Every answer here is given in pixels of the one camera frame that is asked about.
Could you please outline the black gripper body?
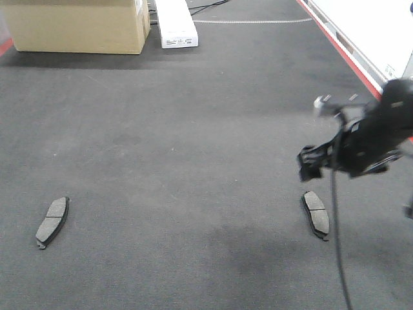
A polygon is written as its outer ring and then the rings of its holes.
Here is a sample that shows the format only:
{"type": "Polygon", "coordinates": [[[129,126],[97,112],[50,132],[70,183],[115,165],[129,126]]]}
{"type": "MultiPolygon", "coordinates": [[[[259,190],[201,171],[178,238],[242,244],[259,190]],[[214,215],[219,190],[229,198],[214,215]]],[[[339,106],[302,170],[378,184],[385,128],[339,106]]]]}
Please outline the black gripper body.
{"type": "Polygon", "coordinates": [[[337,168],[356,178],[387,170],[390,154],[412,136],[412,80],[393,79],[363,118],[318,148],[313,168],[337,168]]]}

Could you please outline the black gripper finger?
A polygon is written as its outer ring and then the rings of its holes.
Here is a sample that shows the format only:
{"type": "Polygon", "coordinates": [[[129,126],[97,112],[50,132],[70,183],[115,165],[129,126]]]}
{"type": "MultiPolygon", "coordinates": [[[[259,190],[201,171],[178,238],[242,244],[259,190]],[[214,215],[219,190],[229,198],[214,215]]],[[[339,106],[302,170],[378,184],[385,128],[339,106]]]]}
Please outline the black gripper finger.
{"type": "Polygon", "coordinates": [[[315,145],[306,145],[297,155],[297,160],[302,165],[330,165],[331,159],[331,142],[324,143],[318,147],[315,145]]]}
{"type": "Polygon", "coordinates": [[[308,165],[302,165],[299,169],[300,181],[311,181],[314,179],[321,179],[323,173],[318,167],[310,167],[308,165]]]}

